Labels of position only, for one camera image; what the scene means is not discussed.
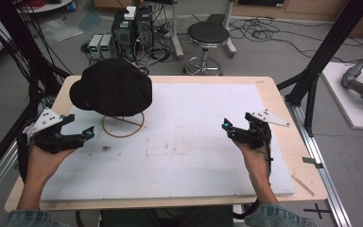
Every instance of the black frame pole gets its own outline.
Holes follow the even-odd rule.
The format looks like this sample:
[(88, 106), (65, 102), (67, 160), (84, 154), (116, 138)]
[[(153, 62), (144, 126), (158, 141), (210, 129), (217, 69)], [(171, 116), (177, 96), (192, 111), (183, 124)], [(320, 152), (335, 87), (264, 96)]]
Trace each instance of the black frame pole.
[(279, 90), (283, 90), (292, 84), (296, 84), (291, 93), (285, 96), (285, 101), (295, 106), (300, 106), (303, 97), (308, 93), (304, 126), (310, 136), (313, 136), (312, 120), (320, 74), (335, 56), (362, 16), (363, 0), (350, 0), (307, 67), (299, 75), (277, 85)]

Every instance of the floor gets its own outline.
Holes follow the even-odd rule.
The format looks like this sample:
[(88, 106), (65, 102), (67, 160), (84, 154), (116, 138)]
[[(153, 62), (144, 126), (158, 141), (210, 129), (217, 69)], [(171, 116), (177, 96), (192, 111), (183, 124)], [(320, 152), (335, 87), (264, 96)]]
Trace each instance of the floor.
[[(66, 9), (57, 9), (50, 12), (39, 13), (40, 23), (50, 20), (63, 20), (68, 26), (82, 27), (83, 33), (71, 39), (57, 42), (48, 41), (49, 45), (60, 57), (62, 62), (73, 72), (80, 75), (89, 65), (85, 54), (80, 51), (83, 43), (90, 41), (93, 34), (107, 33), (111, 31), (112, 14), (105, 11), (94, 11), (89, 2), (78, 6), (76, 12), (68, 12)], [(179, 19), (179, 25), (183, 26), (195, 20), (193, 17)], [(323, 39), (331, 28), (331, 24), (318, 22), (294, 22), (307, 26), (297, 26), (286, 21), (273, 21), (272, 25), (281, 31), (290, 31), (303, 34), (308, 37), (294, 35), (289, 32), (273, 33), (273, 38), (278, 41), (253, 42), (243, 38), (235, 26), (242, 26), (247, 18), (233, 18), (231, 22), (231, 36), (237, 54), (231, 59), (225, 49), (211, 51), (209, 55), (218, 60), (227, 76), (268, 76), (276, 83), (280, 83), (299, 73), (309, 63), (310, 58), (299, 53), (292, 45), (280, 40), (289, 40), (300, 50), (315, 50), (320, 41), (310, 39), (314, 37)], [(186, 60), (200, 54), (200, 49), (189, 44), (180, 31), (181, 47), (184, 59), (181, 61), (160, 62), (149, 66), (150, 75), (176, 76), (183, 75), (182, 67)], [(35, 39), (43, 49), (41, 40)], [(356, 45), (353, 40), (347, 40), (346, 44)], [(354, 61), (363, 58), (363, 47), (343, 45), (336, 57), (343, 61)], [(289, 88), (281, 93), (288, 94)], [(19, 70), (10, 56), (0, 53), (0, 141), (7, 133), (11, 125), (20, 115), (28, 102), (27, 83), (22, 78)], [(317, 99), (314, 111), (313, 133), (322, 153), (323, 159), (332, 176), (337, 192), (340, 195), (344, 208), (353, 226), (363, 226), (363, 130), (352, 130), (334, 101), (330, 91), (322, 78), (319, 80)], [(18, 176), (18, 170), (9, 172), (0, 186), (0, 223), (8, 214), (4, 210), (4, 204), (9, 192)], [(287, 202), (288, 206), (296, 213), (312, 218), (319, 226), (336, 226), (333, 217), (327, 213), (330, 208), (327, 201)], [(304, 209), (324, 210), (324, 213), (304, 212)], [(54, 219), (77, 226), (74, 212), (54, 212)], [(96, 226), (96, 211), (82, 211), (81, 218), (84, 226)]]

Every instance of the white board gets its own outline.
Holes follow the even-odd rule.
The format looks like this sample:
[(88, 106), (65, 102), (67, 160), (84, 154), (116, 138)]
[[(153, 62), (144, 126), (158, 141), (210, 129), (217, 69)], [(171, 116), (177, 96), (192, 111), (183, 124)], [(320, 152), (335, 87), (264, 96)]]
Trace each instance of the white board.
[[(350, 67), (353, 66), (330, 62), (323, 70), (323, 77), (350, 126), (363, 130), (363, 98), (359, 93), (341, 85), (343, 75)], [(363, 69), (356, 80), (363, 83)]]
[[(254, 195), (242, 154), (221, 124), (227, 117), (247, 129), (245, 112), (264, 109), (254, 85), (154, 83), (144, 127), (119, 139), (102, 130), (101, 114), (73, 107), (76, 121), (62, 133), (94, 125), (95, 137), (64, 161), (43, 201)], [(275, 137), (272, 157), (273, 190), (293, 194)]]

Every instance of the chair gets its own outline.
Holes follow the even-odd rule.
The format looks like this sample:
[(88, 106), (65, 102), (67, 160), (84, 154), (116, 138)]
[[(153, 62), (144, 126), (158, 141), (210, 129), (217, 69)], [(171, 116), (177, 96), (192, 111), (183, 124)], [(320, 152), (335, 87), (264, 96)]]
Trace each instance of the chair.
[(201, 57), (190, 59), (183, 68), (183, 72), (191, 76), (211, 75), (223, 76), (217, 61), (208, 58), (208, 49), (225, 45), (229, 40), (228, 30), (221, 24), (212, 22), (199, 22), (187, 29), (187, 38), (202, 47)]

